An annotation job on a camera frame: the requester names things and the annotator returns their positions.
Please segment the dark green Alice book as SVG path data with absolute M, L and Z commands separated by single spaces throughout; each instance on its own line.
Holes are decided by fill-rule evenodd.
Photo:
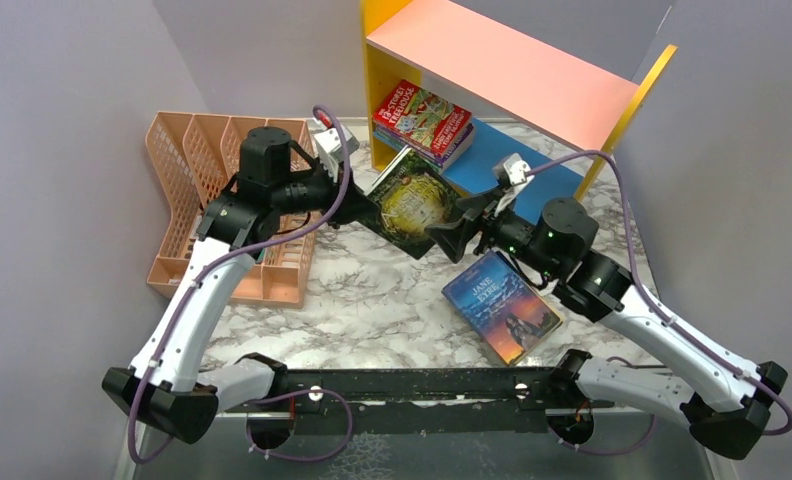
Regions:
M 403 147 L 375 179 L 366 198 L 375 208 L 359 223 L 414 259 L 434 246 L 425 233 L 432 224 L 452 222 L 460 192 L 430 162 Z

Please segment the green 104-storey treehouse book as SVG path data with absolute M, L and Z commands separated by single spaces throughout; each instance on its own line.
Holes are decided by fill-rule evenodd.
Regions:
M 428 155 L 418 148 L 409 145 L 408 143 L 398 139 L 393 134 L 387 133 L 384 129 L 375 127 L 373 129 L 373 136 L 378 139 L 379 141 L 383 142 L 384 144 L 388 145 L 389 147 L 393 148 L 396 151 L 401 151 L 403 148 L 408 147 L 412 149 L 419 157 L 430 165 L 432 165 L 438 172 L 442 172 L 445 168 L 445 164 L 443 161 L 439 161 L 433 158 L 431 155 Z

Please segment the purple 52-storey treehouse book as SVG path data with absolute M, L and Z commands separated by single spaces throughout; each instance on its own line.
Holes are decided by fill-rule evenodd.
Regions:
M 445 169 L 447 169 L 460 155 L 462 155 L 469 147 L 472 145 L 473 139 L 475 137 L 475 124 L 470 123 L 464 129 L 464 132 L 461 133 L 458 138 L 455 140 L 454 144 L 450 146 L 448 150 L 444 152 L 442 156 L 437 156 L 433 154 L 426 153 L 431 155 L 433 158 L 443 161 L 445 164 Z

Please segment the red 13-storey treehouse book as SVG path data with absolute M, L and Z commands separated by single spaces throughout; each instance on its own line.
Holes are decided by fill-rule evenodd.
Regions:
M 406 79 L 373 110 L 373 123 L 422 152 L 442 156 L 470 123 L 472 113 Z

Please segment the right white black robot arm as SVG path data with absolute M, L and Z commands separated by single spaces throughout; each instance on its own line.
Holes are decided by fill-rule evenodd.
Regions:
M 746 458 L 767 434 L 787 371 L 729 351 L 595 251 L 599 225 L 577 200 L 550 200 L 535 222 L 492 191 L 459 199 L 455 211 L 453 222 L 426 228 L 450 260 L 459 261 L 472 239 L 510 253 L 552 281 L 564 307 L 633 341 L 667 368 L 652 374 L 571 350 L 548 383 L 557 404 L 572 407 L 585 398 L 630 406 L 686 427 L 699 444 L 732 460 Z

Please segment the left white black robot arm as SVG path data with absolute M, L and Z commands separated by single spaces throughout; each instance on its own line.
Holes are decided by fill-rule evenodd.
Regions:
M 267 248 L 325 223 L 346 224 L 370 204 L 354 184 L 353 136 L 334 126 L 314 137 L 317 157 L 278 127 L 249 131 L 239 170 L 205 208 L 183 279 L 155 331 L 127 367 L 111 367 L 102 390 L 128 416 L 187 444 L 216 414 L 251 399 L 270 411 L 285 401 L 277 365 L 252 355 L 207 376 L 200 362 L 218 320 Z

